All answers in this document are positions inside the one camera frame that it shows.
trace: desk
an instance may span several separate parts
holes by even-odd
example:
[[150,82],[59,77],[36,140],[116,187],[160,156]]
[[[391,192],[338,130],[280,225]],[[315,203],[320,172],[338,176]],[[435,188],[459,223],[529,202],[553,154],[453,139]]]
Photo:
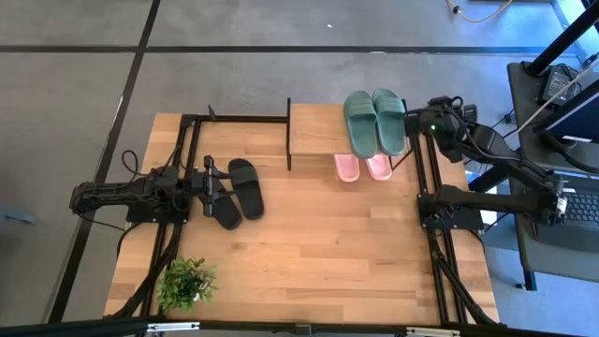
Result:
[[[180,119],[179,114],[156,115],[142,171],[164,164]],[[418,178],[413,155],[390,181],[372,180],[360,162],[358,181],[342,183],[330,155],[296,154],[288,171],[285,125],[247,123],[203,123],[197,149],[200,167],[204,154],[211,154],[223,170],[236,157],[254,164],[265,216],[257,221],[244,219],[239,228],[227,231],[202,216],[197,201],[184,225],[179,255],[204,256],[208,265],[216,265],[215,284],[220,290],[211,303],[199,302],[193,312],[174,311],[169,318],[440,323],[427,239],[416,213]],[[465,188],[463,165],[438,157],[444,183]],[[124,239],[106,314],[120,309],[145,277],[156,228],[156,224],[143,224]],[[467,231],[454,230],[453,238],[461,280],[487,315],[498,320],[480,242]],[[446,296],[455,319],[447,282]],[[156,313],[155,304],[152,312]]]
[[[534,99],[541,90],[543,80],[526,75],[520,63],[509,64],[507,66],[507,74],[512,92],[516,121],[518,127],[520,127],[538,110],[539,105]],[[580,83],[585,88],[598,78],[599,74],[591,72],[582,78]],[[548,110],[541,112],[536,120],[540,120],[540,118],[543,118],[548,113]],[[545,147],[531,127],[526,127],[519,133],[519,143],[522,158],[531,160],[536,165],[545,169],[580,172],[579,169],[566,163],[561,155]],[[599,166],[599,156],[596,155],[597,150],[599,150],[599,145],[579,143],[571,151],[571,154],[585,163],[589,163],[592,166]],[[489,175],[485,173],[481,178],[482,183],[476,183],[475,181],[471,183],[470,187],[472,190],[487,190],[507,177],[504,173],[497,172],[497,170],[492,168],[489,171]],[[522,184],[514,179],[509,179],[509,182],[512,194],[524,192]],[[533,237],[532,222],[522,215],[516,216],[516,227],[520,263],[524,269],[525,287],[527,289],[536,290],[534,271],[599,282],[599,269],[596,268],[596,261],[599,258],[599,254],[579,252],[544,244],[535,240]]]

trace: green slipper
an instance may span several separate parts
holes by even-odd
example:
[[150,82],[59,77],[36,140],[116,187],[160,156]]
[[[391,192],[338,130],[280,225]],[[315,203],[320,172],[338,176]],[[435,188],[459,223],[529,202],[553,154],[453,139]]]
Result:
[[403,126],[403,102],[388,89],[376,89],[373,93],[376,109],[376,129],[383,153],[403,154],[405,127]]
[[365,91],[352,93],[343,104],[343,115],[349,133],[349,143],[360,158],[376,154],[376,111],[371,96]]

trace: keyboard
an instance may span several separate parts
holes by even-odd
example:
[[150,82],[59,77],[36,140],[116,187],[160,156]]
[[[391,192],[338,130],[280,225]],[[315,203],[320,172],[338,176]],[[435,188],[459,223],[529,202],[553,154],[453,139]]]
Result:
[[560,224],[536,224],[540,242],[577,251],[599,253],[599,180],[567,177],[568,199]]

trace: wooden shelf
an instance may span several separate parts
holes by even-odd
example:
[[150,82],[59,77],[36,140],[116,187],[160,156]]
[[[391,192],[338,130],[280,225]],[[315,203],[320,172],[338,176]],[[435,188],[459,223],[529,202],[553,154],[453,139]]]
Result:
[[292,104],[291,154],[352,154],[343,104]]

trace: wooden table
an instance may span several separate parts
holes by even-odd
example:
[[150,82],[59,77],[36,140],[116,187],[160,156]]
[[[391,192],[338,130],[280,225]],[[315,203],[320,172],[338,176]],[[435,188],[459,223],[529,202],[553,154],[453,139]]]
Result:
[[[174,147],[180,114],[157,114],[143,171],[163,165]],[[428,167],[426,146],[423,146]],[[438,325],[427,239],[416,213],[414,156],[387,182],[376,182],[360,162],[360,178],[342,183],[329,154],[294,155],[285,162],[285,124],[204,123],[197,165],[204,154],[226,170],[233,158],[256,167],[265,215],[228,231],[192,208],[180,256],[204,256],[217,266],[211,303],[170,318],[219,321]],[[462,164],[437,155],[443,183],[466,189]],[[120,309],[145,277],[157,224],[124,239],[105,313]],[[487,315],[498,320],[480,242],[453,230],[460,278]],[[455,319],[446,281],[450,315]]]

